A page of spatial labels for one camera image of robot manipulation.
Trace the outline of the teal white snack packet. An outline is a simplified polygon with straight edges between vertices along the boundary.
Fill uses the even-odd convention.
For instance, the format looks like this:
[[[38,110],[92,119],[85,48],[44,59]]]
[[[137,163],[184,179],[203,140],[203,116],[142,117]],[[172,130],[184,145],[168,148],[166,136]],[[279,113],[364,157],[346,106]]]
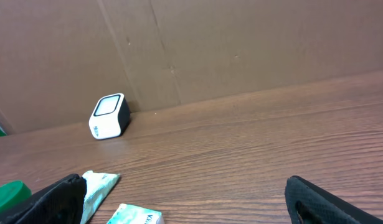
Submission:
[[[87,183],[87,193],[83,203],[81,224],[86,224],[120,178],[120,174],[86,171],[82,177]]]

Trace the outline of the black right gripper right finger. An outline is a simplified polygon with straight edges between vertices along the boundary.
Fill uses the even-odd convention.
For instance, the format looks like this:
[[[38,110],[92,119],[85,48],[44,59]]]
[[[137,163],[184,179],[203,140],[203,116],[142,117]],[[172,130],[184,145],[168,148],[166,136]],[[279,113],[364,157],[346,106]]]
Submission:
[[[292,224],[383,224],[383,220],[297,175],[287,179],[285,201]]]

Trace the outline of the small teal tissue pack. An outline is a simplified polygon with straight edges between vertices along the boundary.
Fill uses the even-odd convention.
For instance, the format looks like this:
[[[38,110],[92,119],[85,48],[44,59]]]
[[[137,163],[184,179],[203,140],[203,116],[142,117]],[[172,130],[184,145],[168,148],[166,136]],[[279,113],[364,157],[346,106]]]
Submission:
[[[164,224],[164,218],[159,211],[122,203],[107,224]]]

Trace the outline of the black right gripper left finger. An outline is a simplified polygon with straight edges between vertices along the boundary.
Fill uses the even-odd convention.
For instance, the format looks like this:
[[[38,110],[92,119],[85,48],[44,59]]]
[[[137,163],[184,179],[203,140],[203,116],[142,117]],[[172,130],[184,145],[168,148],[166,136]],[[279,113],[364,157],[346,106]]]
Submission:
[[[0,224],[80,224],[87,181],[70,174],[0,213]]]

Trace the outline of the green lid clear jar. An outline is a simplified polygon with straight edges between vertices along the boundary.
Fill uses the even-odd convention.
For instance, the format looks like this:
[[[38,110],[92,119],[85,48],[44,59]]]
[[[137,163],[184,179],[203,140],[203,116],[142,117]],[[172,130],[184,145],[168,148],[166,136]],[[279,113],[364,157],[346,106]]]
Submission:
[[[0,186],[0,213],[25,201],[31,195],[30,188],[20,180]]]

